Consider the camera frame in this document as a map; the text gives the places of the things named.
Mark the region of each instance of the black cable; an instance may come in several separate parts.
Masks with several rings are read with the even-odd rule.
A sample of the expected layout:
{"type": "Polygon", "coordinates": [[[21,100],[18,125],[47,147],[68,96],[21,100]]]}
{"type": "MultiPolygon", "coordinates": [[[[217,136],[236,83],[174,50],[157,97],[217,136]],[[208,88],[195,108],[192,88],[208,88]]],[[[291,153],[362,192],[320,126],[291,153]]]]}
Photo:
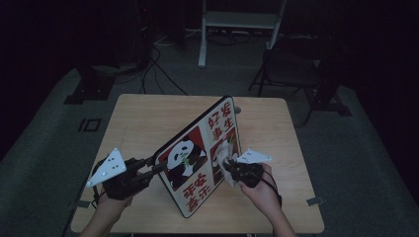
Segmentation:
{"type": "MultiPolygon", "coordinates": [[[[160,57],[160,54],[161,54],[161,52],[160,52],[160,50],[157,48],[157,47],[153,47],[153,49],[154,50],[156,50],[157,51],[157,53],[158,53],[158,58],[160,57]]],[[[172,78],[163,70],[163,68],[161,68],[160,67],[160,65],[157,63],[157,60],[158,60],[158,58],[156,59],[156,60],[154,60],[153,58],[151,58],[150,57],[150,60],[153,62],[152,64],[151,64],[151,66],[154,66],[154,65],[156,65],[157,67],[158,67],[158,69],[160,69],[160,71],[167,77],[167,79],[169,79],[169,81],[174,85],[174,86],[176,86],[183,94],[185,94],[186,96],[188,96],[188,93],[186,93],[178,84],[176,84],[176,82],[174,82],[173,80],[172,80],[172,78]]]]}
{"type": "Polygon", "coordinates": [[[275,182],[274,177],[271,174],[269,174],[267,171],[264,170],[264,172],[271,177],[271,179],[274,182],[274,185],[275,186],[273,186],[271,183],[269,183],[268,181],[266,181],[264,178],[259,178],[253,172],[249,172],[249,174],[251,174],[252,176],[254,176],[255,178],[257,178],[259,181],[262,181],[263,183],[267,184],[268,187],[271,188],[275,192],[275,194],[277,195],[277,199],[278,199],[278,202],[280,203],[280,206],[283,206],[283,197],[279,194],[279,191],[278,191],[278,188],[277,188],[277,183],[275,182]]]}

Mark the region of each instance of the hand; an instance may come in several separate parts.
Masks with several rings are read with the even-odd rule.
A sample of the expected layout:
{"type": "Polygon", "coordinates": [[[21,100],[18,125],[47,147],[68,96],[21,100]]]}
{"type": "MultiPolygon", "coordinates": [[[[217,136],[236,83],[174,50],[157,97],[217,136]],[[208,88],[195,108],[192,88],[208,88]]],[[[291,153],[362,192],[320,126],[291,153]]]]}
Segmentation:
{"type": "Polygon", "coordinates": [[[99,198],[96,212],[100,214],[103,221],[115,224],[120,219],[125,208],[131,205],[135,195],[127,197],[124,200],[117,200],[109,198],[107,194],[103,194],[99,198]]]}
{"type": "Polygon", "coordinates": [[[93,217],[90,219],[80,236],[108,236],[114,224],[120,219],[125,208],[130,206],[132,198],[135,195],[127,197],[124,200],[116,200],[103,194],[99,198],[98,207],[96,208],[93,217]]]}
{"type": "MultiPolygon", "coordinates": [[[[266,180],[272,186],[275,186],[274,180],[272,180],[272,168],[267,164],[262,164],[265,172],[262,175],[262,179],[266,180]]],[[[278,209],[281,209],[280,202],[276,191],[272,190],[264,182],[259,182],[259,184],[251,189],[247,187],[244,183],[239,182],[241,191],[249,197],[253,204],[268,218],[278,212],[278,209]]]]}
{"type": "MultiPolygon", "coordinates": [[[[267,164],[262,164],[265,172],[262,179],[267,181],[272,186],[275,186],[275,181],[272,178],[272,169],[267,164]]],[[[274,234],[276,237],[294,237],[295,233],[291,227],[287,217],[281,209],[276,191],[269,187],[265,182],[259,184],[251,189],[244,183],[239,182],[241,191],[249,197],[253,204],[268,218],[271,222],[274,234]]]]}

